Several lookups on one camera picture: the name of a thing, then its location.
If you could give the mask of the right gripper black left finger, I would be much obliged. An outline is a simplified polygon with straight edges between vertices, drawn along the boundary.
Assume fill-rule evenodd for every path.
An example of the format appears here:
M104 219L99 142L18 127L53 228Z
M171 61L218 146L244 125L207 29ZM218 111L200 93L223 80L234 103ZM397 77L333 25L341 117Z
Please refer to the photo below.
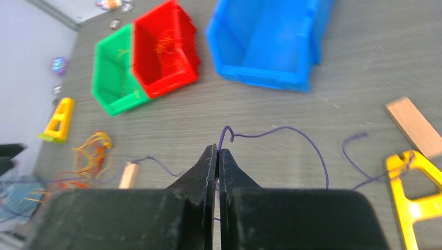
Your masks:
M63 191L24 249L211 249L216 145L165 189Z

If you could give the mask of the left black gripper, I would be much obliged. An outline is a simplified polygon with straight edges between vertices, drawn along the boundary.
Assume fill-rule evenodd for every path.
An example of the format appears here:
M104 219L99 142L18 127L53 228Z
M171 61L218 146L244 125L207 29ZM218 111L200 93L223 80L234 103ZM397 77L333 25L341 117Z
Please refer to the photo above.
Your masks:
M22 143L1 144L1 175L5 174L15 166L14 158L27 147Z

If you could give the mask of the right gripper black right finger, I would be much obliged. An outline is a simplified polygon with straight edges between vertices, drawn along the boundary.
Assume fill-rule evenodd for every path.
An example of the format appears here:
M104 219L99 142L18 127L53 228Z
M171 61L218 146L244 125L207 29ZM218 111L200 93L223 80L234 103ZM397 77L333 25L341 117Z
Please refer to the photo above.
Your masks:
M219 152L222 249L388 249L368 199L340 189L269 189Z

